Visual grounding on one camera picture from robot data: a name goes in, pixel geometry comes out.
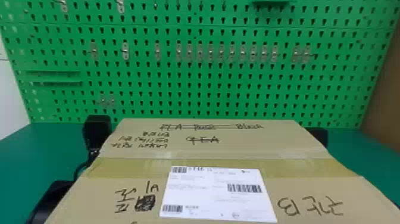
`black object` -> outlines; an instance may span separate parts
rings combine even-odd
[[[89,154],[86,162],[75,170],[74,181],[78,179],[79,172],[90,166],[99,155],[100,148],[111,134],[111,118],[108,115],[89,115],[83,125],[82,133]]]
[[[29,215],[26,224],[43,224],[71,188],[73,181],[55,181]]]
[[[321,142],[325,148],[328,147],[328,131],[320,127],[306,127],[305,128],[314,138]]]
[[[89,115],[82,132],[87,149],[98,150],[111,134],[111,118],[107,115]]]
[[[72,184],[78,179],[80,171],[90,166],[100,153],[100,148],[111,134],[111,118],[107,115],[90,115],[87,117],[82,134],[88,150],[87,160],[74,172],[73,181],[53,182],[35,209],[29,215],[26,224],[43,224],[63,198]]]

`barcode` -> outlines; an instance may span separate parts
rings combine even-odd
[[[174,166],[171,171],[173,173],[187,173],[188,168],[186,166]]]
[[[182,212],[183,211],[183,206],[172,206],[170,204],[165,204],[162,207],[162,211],[166,211],[166,212]]]
[[[228,183],[229,192],[261,193],[259,185],[231,184]]]

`brown cardboard box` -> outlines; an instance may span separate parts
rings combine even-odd
[[[196,129],[168,130],[167,148],[138,148],[143,141],[159,138],[158,132],[165,133],[160,129],[165,123],[198,125]],[[209,128],[200,130],[199,125]],[[218,129],[216,125],[233,128]],[[193,144],[188,136],[204,138]],[[211,142],[213,137],[219,142]],[[380,191],[338,163],[295,122],[131,119],[118,126],[104,144],[101,157],[81,175],[46,223],[244,223],[160,218],[171,166],[258,169],[278,223],[376,224],[400,220],[398,209]],[[128,204],[126,211],[116,213],[121,189],[133,188],[127,197],[134,199],[124,201]],[[137,207],[138,200],[149,194],[154,195],[154,206],[142,211]]]
[[[400,23],[398,23],[361,130],[400,153]]]

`beige tape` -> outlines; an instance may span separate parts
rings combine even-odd
[[[168,178],[171,166],[259,169],[263,178],[357,176],[335,159],[163,160],[97,158],[83,175],[89,178]]]

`table surface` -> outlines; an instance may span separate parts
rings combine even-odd
[[[34,123],[0,141],[2,223],[24,223],[53,181],[72,180],[87,155],[82,127]],[[400,154],[352,129],[329,129],[328,150],[400,204]]]

